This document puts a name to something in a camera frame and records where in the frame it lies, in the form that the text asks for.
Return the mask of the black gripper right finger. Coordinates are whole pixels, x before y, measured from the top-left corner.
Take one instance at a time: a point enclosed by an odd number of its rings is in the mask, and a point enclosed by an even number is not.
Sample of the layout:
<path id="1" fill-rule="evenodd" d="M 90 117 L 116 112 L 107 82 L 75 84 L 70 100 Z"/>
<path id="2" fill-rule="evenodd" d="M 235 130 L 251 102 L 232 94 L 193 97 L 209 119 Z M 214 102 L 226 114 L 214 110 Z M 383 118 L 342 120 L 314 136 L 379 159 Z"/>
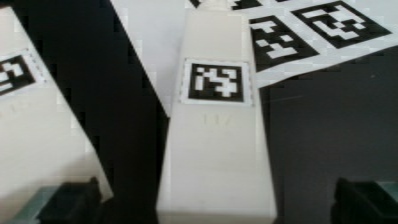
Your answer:
<path id="1" fill-rule="evenodd" d="M 337 184 L 333 224 L 398 224 L 398 181 L 351 181 Z"/>

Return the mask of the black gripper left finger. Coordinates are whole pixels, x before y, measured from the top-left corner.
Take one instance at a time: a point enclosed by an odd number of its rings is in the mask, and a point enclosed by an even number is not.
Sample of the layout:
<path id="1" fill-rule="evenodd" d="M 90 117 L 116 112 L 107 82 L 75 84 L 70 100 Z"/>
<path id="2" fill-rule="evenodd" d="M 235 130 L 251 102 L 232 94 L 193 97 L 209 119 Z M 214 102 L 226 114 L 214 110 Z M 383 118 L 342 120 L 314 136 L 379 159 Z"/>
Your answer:
<path id="1" fill-rule="evenodd" d="M 102 213 L 100 181 L 65 182 L 40 188 L 11 224 L 99 224 Z"/>

